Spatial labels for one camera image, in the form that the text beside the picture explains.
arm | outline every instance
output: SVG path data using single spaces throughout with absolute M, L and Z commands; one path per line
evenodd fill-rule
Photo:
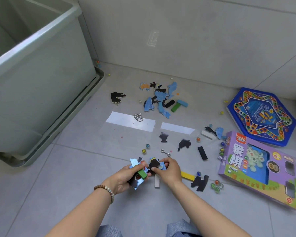
M 250 236 L 182 183 L 181 170 L 176 160 L 165 158 L 161 161 L 165 162 L 167 170 L 152 168 L 152 171 L 160 175 L 164 183 L 169 186 L 186 214 L 204 237 Z
M 143 169 L 144 164 L 131 169 L 125 166 L 103 181 L 102 185 L 109 187 L 115 195 L 122 193 L 130 187 L 127 181 Z M 52 228 L 46 237 L 95 237 L 110 203 L 111 194 L 105 189 L 96 189 Z

green wooden block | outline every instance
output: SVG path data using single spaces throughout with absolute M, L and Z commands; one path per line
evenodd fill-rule
M 142 179 L 145 179 L 145 178 L 147 177 L 147 174 L 146 174 L 146 172 L 145 172 L 143 169 L 141 169 L 141 170 L 138 171 L 137 173 L 140 175 L 140 177 L 141 177 Z
M 175 104 L 175 106 L 172 107 L 171 111 L 172 111 L 172 112 L 175 112 L 180 106 L 181 106 L 181 104 L 177 102 L 177 103 Z

beaded bracelet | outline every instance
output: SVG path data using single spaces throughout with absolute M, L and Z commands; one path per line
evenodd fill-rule
M 111 198 L 112 198 L 111 204 L 114 202 L 114 193 L 113 193 L 113 191 L 111 191 L 111 189 L 109 187 L 99 184 L 93 188 L 93 191 L 95 191 L 97 188 L 102 188 L 102 189 L 107 190 L 111 194 Z

person's left hand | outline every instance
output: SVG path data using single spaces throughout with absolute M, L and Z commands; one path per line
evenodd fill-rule
M 137 171 L 143 169 L 145 166 L 148 167 L 145 161 L 139 165 L 134 166 L 133 168 L 129 168 L 130 165 L 124 166 L 114 175 L 103 181 L 102 185 L 109 187 L 113 191 L 114 195 L 122 193 L 128 190 L 130 187 L 127 181 L 129 181 Z M 150 176 L 151 173 L 147 173 L 145 180 L 147 180 Z

denim jeans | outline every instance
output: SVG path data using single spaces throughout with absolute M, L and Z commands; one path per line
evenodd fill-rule
M 197 237 L 201 234 L 193 223 L 184 219 L 167 225 L 166 237 Z M 99 228 L 96 237 L 123 237 L 121 231 L 111 225 L 103 225 Z

